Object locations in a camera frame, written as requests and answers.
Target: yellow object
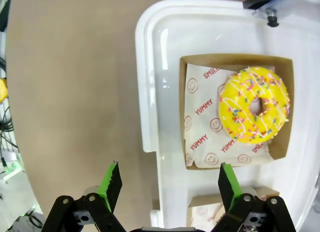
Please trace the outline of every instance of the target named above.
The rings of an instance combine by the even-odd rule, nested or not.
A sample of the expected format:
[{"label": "yellow object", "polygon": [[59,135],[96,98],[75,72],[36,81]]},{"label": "yellow object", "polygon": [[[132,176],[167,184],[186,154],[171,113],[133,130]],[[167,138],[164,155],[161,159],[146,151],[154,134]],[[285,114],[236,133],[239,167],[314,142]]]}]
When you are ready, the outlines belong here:
[{"label": "yellow object", "polygon": [[[261,98],[263,112],[250,112],[250,104]],[[245,144],[259,144],[277,135],[288,121],[287,89],[273,71],[249,67],[230,77],[220,97],[219,117],[225,131]]]},{"label": "yellow object", "polygon": [[0,79],[0,103],[8,97],[7,80],[5,78]]}]

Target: white plastic bin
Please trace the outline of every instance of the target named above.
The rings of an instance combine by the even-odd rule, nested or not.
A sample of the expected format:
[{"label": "white plastic bin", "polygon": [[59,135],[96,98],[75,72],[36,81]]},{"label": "white plastic bin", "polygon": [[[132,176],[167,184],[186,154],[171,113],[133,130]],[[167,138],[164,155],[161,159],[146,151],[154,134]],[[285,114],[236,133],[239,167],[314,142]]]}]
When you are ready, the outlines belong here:
[{"label": "white plastic bin", "polygon": [[154,226],[186,226],[191,198],[219,191],[219,170],[185,168],[179,120],[180,57],[249,53],[293,60],[292,132],[286,158],[234,170],[243,185],[258,182],[280,191],[300,228],[318,191],[320,21],[292,15],[279,23],[270,28],[264,19],[243,9],[241,2],[228,0],[165,0],[139,19],[135,41],[142,141],[145,152],[156,152],[160,197]]}]

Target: donut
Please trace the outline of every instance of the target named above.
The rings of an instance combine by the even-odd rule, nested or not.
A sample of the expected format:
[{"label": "donut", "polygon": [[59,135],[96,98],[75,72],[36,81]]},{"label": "donut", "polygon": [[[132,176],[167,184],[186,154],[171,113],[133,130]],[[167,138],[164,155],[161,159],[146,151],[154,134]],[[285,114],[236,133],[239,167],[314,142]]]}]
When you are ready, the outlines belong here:
[{"label": "donut", "polygon": [[[250,104],[261,98],[262,111],[252,114]],[[248,67],[232,75],[219,98],[219,117],[229,136],[241,143],[272,139],[288,121],[290,99],[281,78],[264,67]]]}]

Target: brown table surface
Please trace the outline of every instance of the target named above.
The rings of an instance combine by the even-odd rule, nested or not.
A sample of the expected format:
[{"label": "brown table surface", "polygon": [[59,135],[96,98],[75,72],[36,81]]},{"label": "brown table surface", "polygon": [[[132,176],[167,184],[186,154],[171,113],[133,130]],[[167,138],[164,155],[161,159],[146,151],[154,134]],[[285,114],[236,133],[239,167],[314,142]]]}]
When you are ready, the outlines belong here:
[{"label": "brown table surface", "polygon": [[118,160],[115,215],[127,230],[150,225],[158,179],[155,153],[142,150],[135,28],[158,1],[11,1],[9,103],[45,216],[58,196],[79,198]]}]

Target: cardboard box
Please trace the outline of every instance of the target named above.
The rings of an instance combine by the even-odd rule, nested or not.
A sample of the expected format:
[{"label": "cardboard box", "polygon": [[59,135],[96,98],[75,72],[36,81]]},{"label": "cardboard box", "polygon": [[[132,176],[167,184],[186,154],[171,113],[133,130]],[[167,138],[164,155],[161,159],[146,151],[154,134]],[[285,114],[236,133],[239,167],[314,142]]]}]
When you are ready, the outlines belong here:
[{"label": "cardboard box", "polygon": [[[248,193],[252,188],[242,187],[242,190],[244,193]],[[262,200],[266,200],[270,196],[279,196],[278,191],[266,186],[254,190]],[[187,210],[186,226],[211,231],[224,212],[220,194],[193,197]]]},{"label": "cardboard box", "polygon": [[[180,130],[184,160],[186,160],[186,141],[184,129],[185,88],[187,64],[212,67],[230,71],[240,71],[249,66],[274,67],[275,73],[282,79],[290,98],[289,121],[284,123],[279,133],[268,143],[269,154],[274,160],[286,157],[290,140],[294,111],[294,69],[291,59],[259,54],[213,53],[184,56],[180,59],[179,69],[179,110]],[[186,167],[188,170],[214,170],[215,168],[198,168],[195,163]]]}]

